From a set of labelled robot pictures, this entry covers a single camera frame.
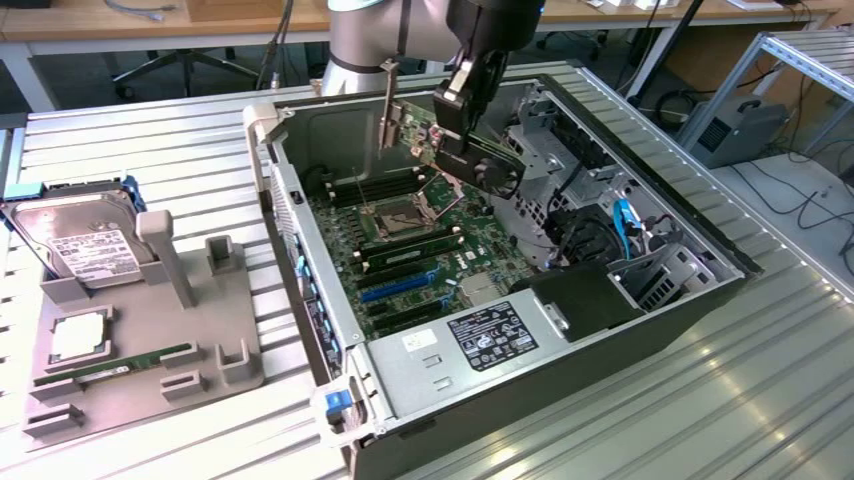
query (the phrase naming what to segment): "hard drive label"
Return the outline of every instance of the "hard drive label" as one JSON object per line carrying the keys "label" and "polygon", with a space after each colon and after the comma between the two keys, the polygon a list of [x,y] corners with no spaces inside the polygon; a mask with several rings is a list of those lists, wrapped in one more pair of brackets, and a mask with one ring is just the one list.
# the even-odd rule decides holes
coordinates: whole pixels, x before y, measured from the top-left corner
{"label": "hard drive label", "polygon": [[121,230],[48,240],[79,280],[87,282],[139,272],[139,263]]}
{"label": "hard drive label", "polygon": [[451,320],[448,327],[468,365],[479,372],[539,347],[510,302]]}

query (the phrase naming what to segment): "blue latch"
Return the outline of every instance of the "blue latch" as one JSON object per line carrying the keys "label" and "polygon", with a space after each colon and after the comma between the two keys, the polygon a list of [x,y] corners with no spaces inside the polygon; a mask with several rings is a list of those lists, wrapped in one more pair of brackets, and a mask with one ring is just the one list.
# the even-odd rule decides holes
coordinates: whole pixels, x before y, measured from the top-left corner
{"label": "blue latch", "polygon": [[41,198],[44,192],[44,184],[36,183],[15,183],[7,185],[5,192],[3,192],[3,199],[7,202],[16,202],[20,200],[33,200]]}
{"label": "blue latch", "polygon": [[332,415],[340,413],[352,407],[352,397],[350,391],[342,390],[340,392],[332,392],[326,394],[326,414]]}

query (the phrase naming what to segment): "white cable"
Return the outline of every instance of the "white cable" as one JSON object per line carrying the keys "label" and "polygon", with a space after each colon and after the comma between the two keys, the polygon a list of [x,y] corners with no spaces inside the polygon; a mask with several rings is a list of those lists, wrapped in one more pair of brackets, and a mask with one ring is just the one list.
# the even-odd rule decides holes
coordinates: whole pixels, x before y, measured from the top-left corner
{"label": "white cable", "polygon": [[160,5],[159,7],[152,8],[136,8],[136,7],[125,7],[115,0],[104,0],[104,4],[112,8],[113,10],[127,13],[129,15],[139,15],[140,17],[145,17],[155,22],[161,22],[164,17],[159,13],[155,12],[171,12],[177,9],[176,5]]}
{"label": "white cable", "polygon": [[[638,110],[641,110],[642,112],[655,112],[655,109],[653,108],[638,108]],[[669,113],[670,115],[679,117],[682,121],[689,118],[687,113],[674,112],[673,110],[662,110],[662,113]]]}

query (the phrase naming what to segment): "hard drive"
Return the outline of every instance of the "hard drive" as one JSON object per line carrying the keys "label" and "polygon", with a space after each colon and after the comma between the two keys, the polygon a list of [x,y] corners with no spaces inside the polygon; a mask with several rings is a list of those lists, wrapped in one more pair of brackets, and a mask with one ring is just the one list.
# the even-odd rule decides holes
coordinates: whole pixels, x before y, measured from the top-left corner
{"label": "hard drive", "polygon": [[9,185],[0,204],[52,279],[76,277],[87,288],[140,280],[140,264],[155,261],[135,233],[145,211],[132,177],[84,184]]}

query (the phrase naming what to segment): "green circuit board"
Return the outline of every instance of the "green circuit board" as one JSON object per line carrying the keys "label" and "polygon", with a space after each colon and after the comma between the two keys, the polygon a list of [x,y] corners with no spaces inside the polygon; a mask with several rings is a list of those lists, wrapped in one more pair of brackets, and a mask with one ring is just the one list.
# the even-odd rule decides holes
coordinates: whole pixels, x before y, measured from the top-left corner
{"label": "green circuit board", "polygon": [[[434,171],[428,171],[427,175],[438,175],[423,188],[423,197],[434,212],[439,213],[454,204],[460,190],[464,194],[436,220],[426,222],[428,225],[420,225],[414,221],[410,222],[411,225],[407,224],[408,219],[419,215],[414,213],[419,202],[416,193],[339,208],[332,207],[324,198],[310,198],[315,220],[356,319],[366,335],[374,339],[460,311],[482,303],[484,299],[488,300],[494,295],[504,295],[510,286],[528,277],[532,272],[522,252],[511,245],[510,237],[495,217],[484,213],[483,208],[488,205],[478,190],[467,185],[451,183],[452,180],[450,182]],[[396,216],[383,216],[384,212],[394,213]],[[411,262],[406,260],[400,262],[407,265],[414,264],[422,268],[423,272],[430,272],[434,276],[432,282],[423,287],[390,295],[382,300],[363,303],[362,294],[366,291],[394,285],[412,277],[402,277],[368,288],[359,288],[358,282],[368,273],[366,273],[366,265],[354,257],[354,252],[367,251],[371,247],[387,245],[424,233],[440,233],[452,227],[459,227],[459,233],[455,237],[450,237],[452,242],[442,239],[446,243],[440,245],[443,248],[452,248],[451,251]],[[470,290],[475,284],[479,286],[488,284],[486,296],[482,296],[484,290],[479,290],[475,295],[467,294],[463,289],[467,284]],[[438,300],[444,300],[444,308],[432,312],[431,315],[412,322],[395,322],[391,326],[383,322],[383,318],[388,318],[395,313],[428,305]],[[379,303],[386,304],[387,310],[380,315],[371,314],[371,306]]]}
{"label": "green circuit board", "polygon": [[[412,156],[426,165],[432,165],[438,137],[434,136],[436,133],[431,127],[436,123],[436,116],[430,110],[414,103],[400,101],[399,105],[403,108],[403,121],[400,122],[398,139],[402,144],[410,147]],[[478,143],[478,146],[486,152],[491,152],[495,157],[516,156],[512,150],[476,133],[470,134],[468,140]]]}

